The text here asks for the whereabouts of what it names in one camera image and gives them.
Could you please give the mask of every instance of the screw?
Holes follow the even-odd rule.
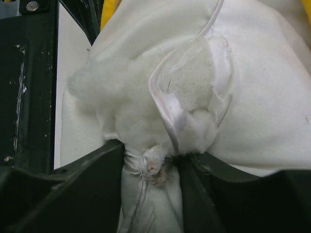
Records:
[[[36,11],[39,8],[39,3],[36,1],[31,1],[26,5],[27,11]]]
[[[7,163],[7,162],[9,162],[11,159],[13,159],[13,157],[11,157],[11,156],[6,156],[6,157],[4,158],[4,161]]]

